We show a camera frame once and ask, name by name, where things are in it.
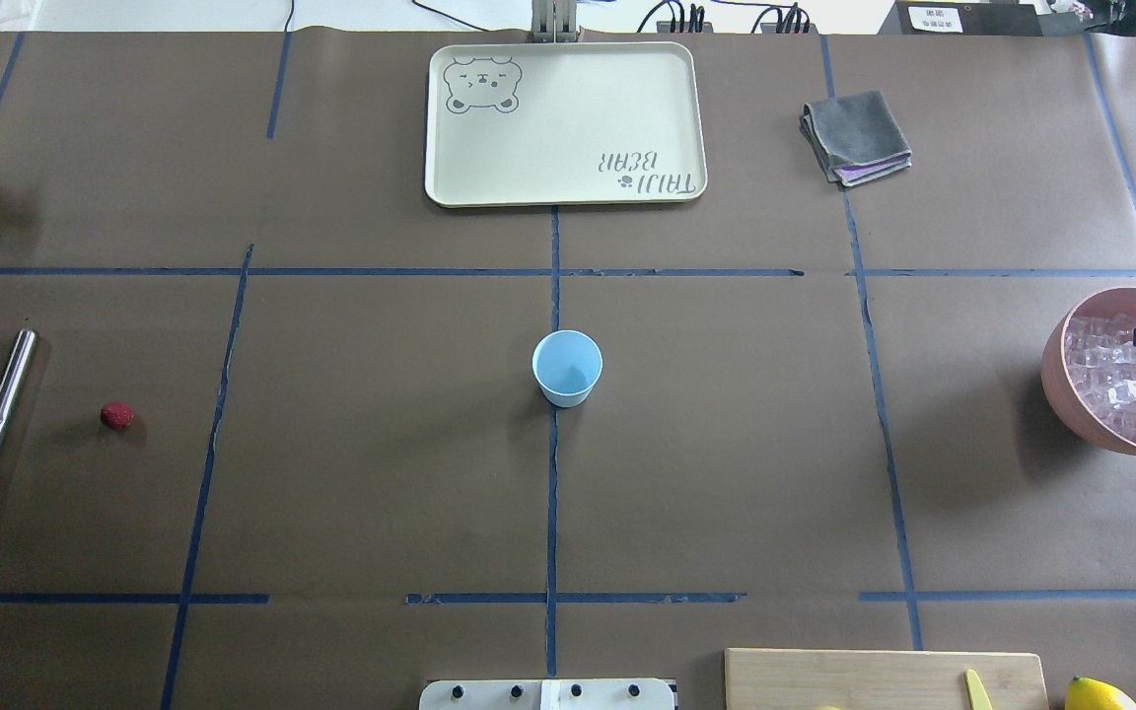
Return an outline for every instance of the paper cup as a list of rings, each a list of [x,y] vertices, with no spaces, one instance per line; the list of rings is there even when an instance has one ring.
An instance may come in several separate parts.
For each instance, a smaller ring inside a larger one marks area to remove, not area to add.
[[[551,333],[533,349],[533,377],[556,408],[575,408],[586,400],[603,374],[603,353],[585,333]]]

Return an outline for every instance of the beige tray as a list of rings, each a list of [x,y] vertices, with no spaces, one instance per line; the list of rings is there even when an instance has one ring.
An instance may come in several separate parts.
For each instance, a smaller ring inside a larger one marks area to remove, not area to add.
[[[699,198],[694,60],[673,41],[443,47],[424,158],[424,189],[445,207]]]

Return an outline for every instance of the cutting board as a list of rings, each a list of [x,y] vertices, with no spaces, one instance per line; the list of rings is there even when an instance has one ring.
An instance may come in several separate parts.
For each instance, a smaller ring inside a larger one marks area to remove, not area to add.
[[[993,710],[1050,710],[1033,653],[727,648],[727,710],[969,710],[967,669]]]

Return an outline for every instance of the gray cloth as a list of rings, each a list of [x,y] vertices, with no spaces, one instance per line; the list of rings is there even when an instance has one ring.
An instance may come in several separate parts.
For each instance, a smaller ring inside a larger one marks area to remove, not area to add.
[[[910,167],[910,143],[901,135],[884,94],[866,91],[805,103],[801,133],[826,172],[844,187]]]

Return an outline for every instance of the bowl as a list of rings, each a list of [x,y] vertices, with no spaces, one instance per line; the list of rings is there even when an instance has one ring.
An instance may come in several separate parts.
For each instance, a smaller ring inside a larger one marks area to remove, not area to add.
[[[1108,424],[1095,417],[1077,394],[1076,385],[1072,378],[1068,377],[1068,368],[1064,367],[1068,350],[1064,336],[1072,324],[1072,318],[1079,316],[1079,318],[1111,319],[1116,318],[1117,314],[1125,314],[1136,320],[1136,287],[1110,287],[1077,302],[1077,306],[1059,320],[1054,333],[1050,334],[1050,341],[1045,343],[1045,351],[1042,354],[1042,387],[1054,414],[1059,415],[1063,424],[1067,424],[1068,428],[1076,432],[1080,438],[1109,451],[1136,456],[1136,442],[1118,435]]]

